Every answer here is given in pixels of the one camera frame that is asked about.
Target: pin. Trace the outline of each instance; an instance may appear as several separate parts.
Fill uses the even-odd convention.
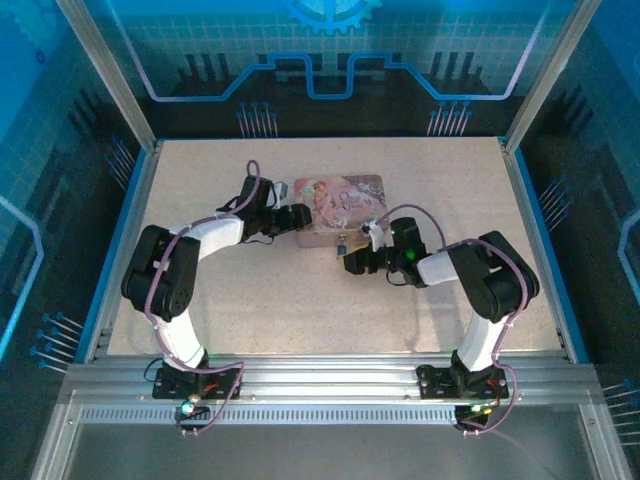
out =
[[[563,174],[559,179],[554,178],[553,180],[551,180],[551,185],[549,185],[549,187],[547,187],[546,190],[540,194],[538,203],[542,205],[542,203],[544,203],[544,200],[553,192],[555,192],[555,190],[562,184],[562,182],[564,182],[565,177],[566,175]]]
[[[273,129],[271,128],[271,114],[269,113],[269,102],[262,102],[264,109],[267,112],[267,125],[269,125],[269,136],[273,136]]]
[[[75,349],[76,349],[76,347],[72,347],[71,345],[69,345],[67,343],[61,342],[60,340],[56,340],[55,338],[50,337],[49,335],[46,335],[44,333],[44,330],[38,330],[36,332],[36,338],[44,338],[45,340],[49,340],[50,342],[53,342],[56,345],[60,345],[61,347],[65,347],[65,348],[68,348],[70,350],[74,350],[75,351]]]
[[[78,340],[76,340],[75,338],[70,337],[69,335],[65,335],[60,330],[58,330],[56,327],[51,327],[51,335],[53,335],[54,337],[62,337],[65,340],[69,340],[70,342],[75,343],[76,345],[78,344]]]
[[[556,197],[555,200],[549,201],[547,202],[545,205],[543,205],[542,210],[543,212],[550,212],[551,211],[551,207],[553,207],[554,205],[556,205],[558,202],[560,201],[564,201],[564,196],[569,193],[571,191],[571,188],[569,188],[569,186],[566,186],[565,189],[562,192],[559,192]]]
[[[73,360],[73,355],[70,355],[67,352],[63,352],[62,350],[59,350],[59,349],[55,348],[50,343],[45,344],[44,351],[47,352],[47,353],[57,353],[58,355],[62,355],[63,357],[67,357],[67,358],[70,358],[71,360]]]
[[[44,360],[40,360],[38,362],[38,367],[40,367],[40,370],[44,370],[45,368],[48,368],[50,370],[55,370],[56,372],[60,372],[60,373],[64,373],[66,375],[67,371],[63,370],[61,368],[58,367],[54,367],[53,365],[49,365],[46,361]]]
[[[244,126],[247,129],[247,137],[248,137],[249,136],[249,121],[247,120],[247,111],[245,110],[246,106],[247,106],[246,103],[240,102],[240,108],[242,108],[242,116],[244,117]]]
[[[562,220],[564,220],[565,218],[568,218],[568,217],[569,217],[569,212],[565,210],[565,211],[564,211],[564,213],[562,214],[562,216],[561,216],[560,218],[558,218],[558,219],[554,222],[554,224],[553,224],[553,225],[551,225],[551,226],[549,227],[549,232],[553,232],[553,230],[554,230],[558,225],[560,225],[560,223],[562,223]]]
[[[47,360],[53,360],[54,362],[59,362],[64,365],[69,365],[69,362],[65,362],[64,360],[60,360],[59,358],[52,357],[51,355],[47,355],[46,353],[39,352],[36,347],[31,347],[29,349],[29,355],[31,355],[32,357],[35,357],[36,355],[38,355],[39,357],[46,358]]]
[[[440,114],[442,113],[442,107],[444,107],[447,104],[447,102],[440,102],[440,108],[438,109],[438,113],[436,115],[436,123],[434,125],[434,129],[433,129],[433,134],[436,134],[436,129],[438,128],[438,121],[440,120]]]
[[[618,397],[626,397],[627,395],[632,395],[634,393],[638,393],[640,392],[640,388],[636,388],[635,390],[629,390],[628,392],[624,392],[624,393],[618,393],[617,395],[605,395],[604,398],[606,398],[607,400],[609,400],[610,398],[618,398]]]
[[[442,135],[442,127],[444,126],[445,120],[449,117],[449,112],[446,110],[442,112],[442,120],[440,121],[440,128],[438,129],[438,136]]]
[[[267,124],[264,121],[265,115],[266,114],[264,112],[260,112],[260,119],[262,120],[262,136],[267,138]]]
[[[449,118],[447,119],[447,124],[444,127],[444,134],[445,135],[447,134],[447,129],[449,128],[449,123],[451,122],[451,119],[453,118],[453,109],[456,108],[457,105],[458,105],[458,102],[456,100],[451,102],[451,110],[449,110],[449,115],[448,115]]]
[[[631,380],[629,380],[628,378],[625,378],[622,381],[622,383],[617,383],[615,385],[611,385],[610,387],[605,387],[602,389],[602,391],[608,392],[609,390],[613,390],[614,388],[621,388],[621,387],[631,388]]]
[[[460,116],[460,112],[459,111],[453,112],[453,116],[456,118],[453,122],[451,122],[451,128],[449,129],[449,136],[453,135],[453,130],[455,129],[456,124],[458,123],[458,117]]]
[[[573,199],[569,200],[568,202],[562,202],[562,205],[560,205],[558,208],[556,208],[556,210],[553,213],[547,216],[545,220],[546,223],[548,225],[552,224],[554,220],[556,220],[562,212],[564,212],[567,208],[569,208],[569,205],[571,205],[572,203],[573,203]]]
[[[626,407],[626,406],[631,406],[633,408],[638,408],[638,399],[637,398],[632,398],[630,402],[616,403],[615,405],[610,405],[609,406],[609,410],[611,410],[612,408]]]
[[[65,324],[58,322],[56,320],[54,320],[53,318],[51,318],[51,316],[48,313],[45,313],[42,316],[42,321],[45,323],[53,323],[54,325],[57,325],[58,327],[62,328],[63,330],[66,330],[67,332],[71,332],[74,335],[78,335],[80,336],[82,334],[82,332],[78,332],[77,330],[71,328],[71,327],[67,327]]]
[[[433,120],[436,118],[438,112],[435,110],[431,111],[431,119],[429,120],[429,126],[427,127],[427,137],[431,134],[431,127],[433,126]]]
[[[242,132],[242,138],[247,138],[244,133],[244,126],[242,125],[242,114],[240,112],[236,113],[236,117],[238,118],[238,124],[240,124],[240,131]]]
[[[273,118],[273,130],[276,132],[276,137],[278,137],[278,114],[275,112],[271,113],[271,118]]]
[[[549,183],[549,186],[547,188],[544,189],[544,191],[540,194],[540,196],[538,197],[538,202],[542,201],[543,198],[545,198],[545,196],[551,192],[551,189],[557,185],[558,179],[557,178],[552,178],[551,182]]]
[[[260,132],[260,115],[258,115],[258,104],[256,102],[251,102],[251,108],[253,108],[253,113],[255,114],[256,127],[258,128],[257,137],[259,137],[262,135],[262,133]]]
[[[460,129],[460,133],[458,134],[459,136],[462,136],[464,134],[464,131],[467,128],[467,122],[469,122],[469,118],[471,118],[472,113],[469,111],[465,114],[464,116],[464,122],[462,122],[462,128]]]
[[[640,413],[640,410],[634,410],[633,412],[616,413],[615,415],[611,415],[611,418],[626,417],[627,415],[637,415],[638,413]]]
[[[71,325],[75,325],[76,327],[78,327],[80,330],[83,330],[84,327],[82,325],[80,325],[79,323],[74,322],[73,320],[71,320],[68,317],[65,317],[64,314],[62,312],[58,312],[56,313],[56,318],[58,320],[64,320],[67,323],[70,323]]]
[[[462,112],[460,113],[460,118],[458,118],[458,124],[456,125],[456,135],[460,131],[460,125],[462,125],[462,119],[465,118],[465,112],[467,111],[467,107],[471,105],[469,100],[465,100],[462,102]]]
[[[614,423],[614,427],[628,427],[628,426],[637,426],[640,425],[640,418],[638,418],[635,422],[622,422],[622,423]]]
[[[258,138],[256,135],[256,125],[253,121],[253,112],[249,112],[247,115],[249,115],[249,123],[251,123],[251,133],[253,133],[253,138]]]

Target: printed image on tin box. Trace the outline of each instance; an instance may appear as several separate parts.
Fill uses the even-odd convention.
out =
[[[297,233],[301,247],[334,247],[339,241],[351,248],[366,245],[360,226],[387,211],[379,175],[301,178],[294,192],[296,202],[307,205],[313,218]]]

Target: speckled work surface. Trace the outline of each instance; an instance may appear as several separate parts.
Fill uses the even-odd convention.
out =
[[[239,193],[248,159],[290,186],[296,178],[372,173],[387,204],[419,204],[449,242],[501,231],[534,265],[495,138],[268,139],[165,142],[143,225],[173,227],[210,214]],[[422,238],[439,247],[419,212]],[[459,284],[395,288],[383,274],[352,276],[333,248],[301,249],[293,233],[271,246],[238,245],[200,263],[190,306],[213,353],[434,352],[456,348],[471,307]],[[506,349],[558,349],[545,293],[507,338]],[[110,354],[156,353],[150,326],[121,302]]]

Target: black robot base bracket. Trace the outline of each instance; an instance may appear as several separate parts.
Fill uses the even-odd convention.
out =
[[[205,354],[198,368],[207,368],[208,358]],[[156,400],[180,400],[192,395],[198,395],[201,400],[224,400],[239,374],[239,368],[221,373],[191,373],[162,362],[162,367],[156,372],[151,396]],[[240,397],[240,389],[241,385],[238,385],[232,399]]]

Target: blue wall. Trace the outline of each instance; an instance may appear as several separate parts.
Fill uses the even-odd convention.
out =
[[[0,140],[42,73],[46,60],[69,30],[57,9],[43,8],[41,15],[27,20],[29,12],[8,8],[8,3],[0,3]]]

